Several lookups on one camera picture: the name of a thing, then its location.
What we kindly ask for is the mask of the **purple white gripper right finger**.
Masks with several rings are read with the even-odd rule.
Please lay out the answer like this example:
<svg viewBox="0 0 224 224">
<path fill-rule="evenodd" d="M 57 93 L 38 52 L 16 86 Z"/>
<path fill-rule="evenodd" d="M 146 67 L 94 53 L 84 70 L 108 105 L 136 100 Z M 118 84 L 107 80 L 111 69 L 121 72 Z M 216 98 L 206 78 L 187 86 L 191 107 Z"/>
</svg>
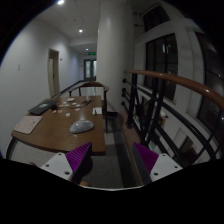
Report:
<svg viewBox="0 0 224 224">
<path fill-rule="evenodd" d="M 138 143 L 133 143 L 132 153 L 143 182 L 154 182 L 182 169 L 166 153 L 157 154 Z"/>
</svg>

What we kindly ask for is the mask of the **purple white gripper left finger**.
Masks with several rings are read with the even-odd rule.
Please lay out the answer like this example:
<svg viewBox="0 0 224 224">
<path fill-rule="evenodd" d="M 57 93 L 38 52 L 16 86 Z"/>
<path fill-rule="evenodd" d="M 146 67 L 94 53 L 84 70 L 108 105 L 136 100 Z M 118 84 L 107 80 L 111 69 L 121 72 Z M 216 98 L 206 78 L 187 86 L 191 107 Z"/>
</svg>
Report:
<svg viewBox="0 0 224 224">
<path fill-rule="evenodd" d="M 88 142 L 67 153 L 59 152 L 41 168 L 73 183 L 80 183 L 93 166 L 92 143 Z"/>
</svg>

